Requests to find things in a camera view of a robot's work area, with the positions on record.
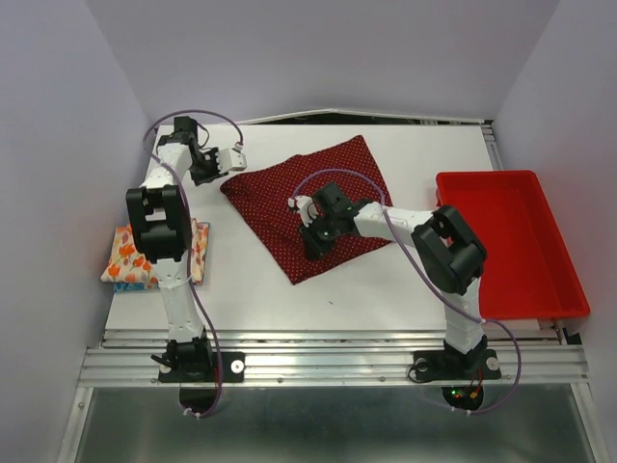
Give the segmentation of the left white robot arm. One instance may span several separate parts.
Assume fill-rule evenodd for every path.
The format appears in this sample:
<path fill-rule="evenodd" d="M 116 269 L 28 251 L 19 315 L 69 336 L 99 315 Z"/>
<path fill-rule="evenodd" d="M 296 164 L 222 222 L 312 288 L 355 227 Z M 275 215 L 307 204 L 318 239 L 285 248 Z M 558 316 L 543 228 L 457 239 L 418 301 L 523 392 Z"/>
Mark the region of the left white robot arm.
<path fill-rule="evenodd" d="M 191 287 L 192 220 L 181 189 L 198 159 L 197 121 L 176 117 L 172 133 L 158 139 L 155 167 L 125 194 L 135 247 L 152 265 L 166 311 L 169 340 L 152 357 L 163 383 L 218 379 L 219 362 Z"/>

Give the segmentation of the red polka dot skirt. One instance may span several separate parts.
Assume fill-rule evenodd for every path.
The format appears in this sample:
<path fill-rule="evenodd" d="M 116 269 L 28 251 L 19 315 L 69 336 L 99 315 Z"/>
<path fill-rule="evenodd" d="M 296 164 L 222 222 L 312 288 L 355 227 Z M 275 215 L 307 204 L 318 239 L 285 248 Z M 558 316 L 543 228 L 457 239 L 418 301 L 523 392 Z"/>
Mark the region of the red polka dot skirt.
<path fill-rule="evenodd" d="M 288 199 L 296 187 L 309 196 L 331 181 L 353 202 L 378 202 L 384 194 L 385 204 L 392 205 L 381 171 L 361 135 L 311 154 L 293 155 L 266 169 L 239 174 L 225 181 L 220 191 L 290 283 L 297 285 L 389 244 L 385 239 L 343 236 L 324 258 L 306 258 L 299 232 L 302 221 L 289 208 Z"/>

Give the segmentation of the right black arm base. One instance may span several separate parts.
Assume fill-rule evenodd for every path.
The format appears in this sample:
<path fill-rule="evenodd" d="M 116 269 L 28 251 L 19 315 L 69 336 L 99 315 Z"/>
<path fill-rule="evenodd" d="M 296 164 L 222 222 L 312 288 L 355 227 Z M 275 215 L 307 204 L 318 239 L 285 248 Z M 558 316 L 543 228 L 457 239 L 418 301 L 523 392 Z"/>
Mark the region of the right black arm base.
<path fill-rule="evenodd" d="M 419 350 L 413 353 L 408 377 L 417 383 L 433 381 L 462 382 L 471 379 L 498 380 L 501 370 L 496 352 L 487 349 L 467 364 L 464 357 L 444 350 Z"/>

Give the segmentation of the blue floral skirt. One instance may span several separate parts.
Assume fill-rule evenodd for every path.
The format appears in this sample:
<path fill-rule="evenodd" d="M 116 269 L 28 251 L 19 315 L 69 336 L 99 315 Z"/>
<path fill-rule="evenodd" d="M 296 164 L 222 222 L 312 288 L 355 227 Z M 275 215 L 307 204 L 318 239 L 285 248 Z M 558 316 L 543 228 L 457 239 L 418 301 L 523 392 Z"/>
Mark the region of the blue floral skirt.
<path fill-rule="evenodd" d="M 157 283 L 125 283 L 125 282 L 114 283 L 115 293 L 153 290 L 157 288 L 158 288 Z"/>

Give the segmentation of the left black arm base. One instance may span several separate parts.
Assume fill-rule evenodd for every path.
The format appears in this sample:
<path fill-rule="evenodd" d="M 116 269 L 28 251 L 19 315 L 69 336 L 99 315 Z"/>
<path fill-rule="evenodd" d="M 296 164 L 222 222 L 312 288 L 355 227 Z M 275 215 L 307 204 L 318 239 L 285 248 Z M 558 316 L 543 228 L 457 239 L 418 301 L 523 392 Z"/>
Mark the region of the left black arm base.
<path fill-rule="evenodd" d="M 163 384 L 183 383 L 242 383 L 244 381 L 245 354 L 224 351 L 222 363 L 213 354 L 204 360 L 191 359 L 172 367 L 166 355 L 153 354 L 150 358 L 158 365 L 158 381 Z"/>

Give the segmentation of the orange floral cream skirt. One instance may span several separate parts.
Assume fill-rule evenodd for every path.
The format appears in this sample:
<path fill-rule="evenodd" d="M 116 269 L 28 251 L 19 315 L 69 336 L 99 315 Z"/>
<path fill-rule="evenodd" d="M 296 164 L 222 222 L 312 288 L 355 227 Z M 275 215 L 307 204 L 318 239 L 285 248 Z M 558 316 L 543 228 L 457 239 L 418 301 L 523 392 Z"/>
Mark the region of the orange floral cream skirt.
<path fill-rule="evenodd" d="M 197 285 L 203 281 L 210 225 L 192 220 L 191 272 Z M 115 230 L 110 257 L 100 280 L 103 283 L 157 283 L 152 265 L 134 243 L 129 225 Z"/>

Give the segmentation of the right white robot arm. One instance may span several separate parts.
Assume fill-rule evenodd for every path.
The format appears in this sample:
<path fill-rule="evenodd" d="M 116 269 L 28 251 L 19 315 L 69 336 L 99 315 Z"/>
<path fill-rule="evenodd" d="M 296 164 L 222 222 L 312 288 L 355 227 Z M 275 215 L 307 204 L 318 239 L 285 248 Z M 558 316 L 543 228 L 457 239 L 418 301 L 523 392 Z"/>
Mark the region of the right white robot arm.
<path fill-rule="evenodd" d="M 415 353 L 416 381 L 464 379 L 481 368 L 487 338 L 479 291 L 488 253 L 455 207 L 412 211 L 369 199 L 352 201 L 334 182 L 287 202 L 301 218 L 308 259 L 324 258 L 343 236 L 395 242 L 443 302 L 443 348 Z"/>

